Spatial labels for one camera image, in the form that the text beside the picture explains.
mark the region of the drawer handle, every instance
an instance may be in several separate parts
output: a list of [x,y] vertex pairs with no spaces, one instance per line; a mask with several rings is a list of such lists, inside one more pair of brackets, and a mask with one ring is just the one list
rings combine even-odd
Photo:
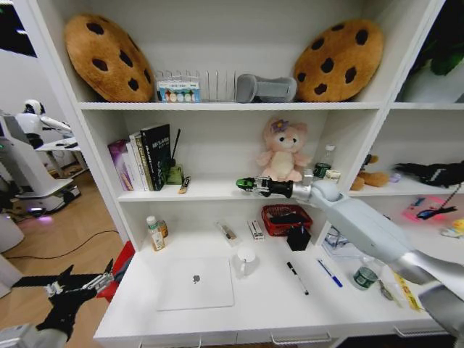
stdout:
[[[140,341],[140,344],[138,345],[138,348],[143,348],[143,347],[164,347],[164,346],[145,346],[143,341]],[[187,347],[187,348],[202,348],[202,338],[200,337],[200,340],[198,342],[198,346],[195,347]]]
[[433,330],[433,331],[423,331],[423,332],[417,332],[417,331],[412,331],[412,332],[402,332],[399,330],[396,326],[394,326],[394,331],[396,334],[403,338],[407,339],[409,337],[427,337],[427,336],[435,336],[435,335],[447,335],[448,333],[445,330]]
[[323,337],[322,339],[307,339],[304,341],[276,341],[274,339],[274,335],[272,333],[270,334],[271,339],[273,340],[273,343],[276,346],[288,346],[290,344],[309,344],[309,343],[323,343],[323,342],[330,342],[332,341],[332,337],[330,333],[327,331],[326,332],[326,337]]

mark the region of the laptop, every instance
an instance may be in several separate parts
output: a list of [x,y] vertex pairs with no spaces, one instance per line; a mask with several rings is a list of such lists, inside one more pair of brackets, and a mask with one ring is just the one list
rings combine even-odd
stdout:
[[157,310],[192,310],[234,305],[227,257],[175,259],[166,268]]

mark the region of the chocolate chip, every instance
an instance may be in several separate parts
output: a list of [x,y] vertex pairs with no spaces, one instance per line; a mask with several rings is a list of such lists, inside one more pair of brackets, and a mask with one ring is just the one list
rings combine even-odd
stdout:
[[324,44],[324,38],[319,38],[318,40],[312,43],[311,49],[315,51],[316,49],[319,49],[320,47],[322,47],[323,44]]
[[133,67],[133,63],[131,61],[131,58],[129,58],[129,56],[121,49],[119,51],[119,58],[124,62],[126,63],[127,66],[129,67]]
[[334,61],[331,58],[327,58],[325,62],[320,66],[320,69],[325,73],[329,73],[330,71],[332,71],[333,68]]
[[345,24],[340,23],[340,24],[337,24],[334,27],[332,27],[332,31],[339,31],[339,30],[341,30],[343,28],[345,28]]
[[150,74],[148,73],[146,69],[144,70],[144,75],[148,83],[152,83],[152,78],[150,78]]
[[356,67],[351,67],[345,72],[345,83],[351,83],[356,76]]
[[324,83],[321,83],[318,87],[314,88],[314,93],[316,93],[318,96],[320,96],[325,91],[327,91],[327,85]]
[[98,67],[101,71],[108,71],[108,65],[101,59],[93,58],[92,64]]
[[368,40],[368,36],[369,36],[368,31],[365,29],[361,29],[360,31],[356,33],[356,36],[355,36],[356,43],[361,46],[364,45],[365,42]]
[[100,24],[87,23],[87,28],[90,31],[93,31],[97,35],[103,35],[103,33],[104,33],[104,30],[103,30],[103,28],[102,28],[102,26]]
[[304,72],[301,72],[300,74],[298,74],[297,77],[299,82],[303,82],[306,78],[306,74]]
[[128,85],[129,85],[129,87],[132,88],[133,91],[138,90],[138,82],[137,82],[137,80],[134,80],[133,78],[131,78],[131,80],[128,82]]

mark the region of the book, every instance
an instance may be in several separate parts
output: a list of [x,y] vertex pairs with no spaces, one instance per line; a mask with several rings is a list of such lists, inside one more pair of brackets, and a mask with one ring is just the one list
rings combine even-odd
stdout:
[[144,177],[146,181],[146,185],[148,187],[148,191],[153,191],[153,183],[152,177],[150,176],[150,172],[148,170],[148,161],[145,157],[144,145],[142,144],[142,135],[139,134],[136,136],[136,145],[137,145],[137,152],[141,160],[142,169],[144,172]]
[[170,169],[171,146],[169,124],[153,125],[140,130],[142,144],[153,189],[159,191],[165,185]]
[[129,171],[129,176],[131,176],[131,172],[132,172],[132,176],[133,176],[132,186],[133,186],[133,189],[134,189],[134,191],[145,191],[144,186],[142,184],[142,177],[140,175],[140,172],[138,170],[138,165],[137,165],[137,162],[136,162],[136,154],[135,154],[135,152],[133,150],[131,141],[128,141],[127,144],[125,145],[125,147],[127,147],[127,149],[128,149],[128,161],[129,161],[128,171]]
[[121,182],[121,186],[123,187],[124,191],[132,191],[132,183],[129,179],[129,173],[127,168],[124,164],[123,153],[127,152],[127,147],[125,144],[127,140],[121,139],[117,140],[110,145],[108,145],[109,154],[113,160],[113,164],[115,165],[116,173]]
[[136,137],[140,137],[140,132],[135,132],[134,134],[129,135],[129,140],[130,140],[130,145],[132,147],[134,156],[136,158],[136,164],[138,168],[138,172],[140,174],[140,179],[141,179],[141,184],[143,187],[144,191],[150,191],[150,188],[148,186],[148,182],[146,181],[146,176],[145,176],[145,170],[144,166],[142,165],[142,161],[140,158],[140,153],[138,152],[138,147],[137,147],[137,142],[136,142]]
[[137,177],[136,177],[136,174],[138,174],[138,170],[135,167],[135,165],[132,164],[132,161],[131,161],[131,155],[129,152],[129,147],[131,147],[131,143],[128,142],[125,146],[128,148],[128,150],[127,152],[123,152],[123,161],[124,161],[125,168],[128,170],[129,180],[132,183],[132,187],[134,191],[143,191],[141,184],[138,182]]

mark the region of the blue pen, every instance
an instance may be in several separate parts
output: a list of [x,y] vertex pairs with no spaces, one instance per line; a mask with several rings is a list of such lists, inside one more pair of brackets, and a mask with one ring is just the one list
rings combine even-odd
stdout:
[[327,267],[326,265],[324,265],[324,262],[322,261],[322,259],[318,259],[318,262],[319,262],[319,265],[321,265],[322,268],[323,268],[324,270],[326,270],[327,274],[330,275],[330,277],[333,279],[333,281],[335,282],[335,284],[338,285],[339,288],[343,287],[343,284],[341,283],[341,281],[339,281],[339,279],[338,279],[336,276],[334,276],[334,275],[332,274],[332,272],[328,269],[328,267]]

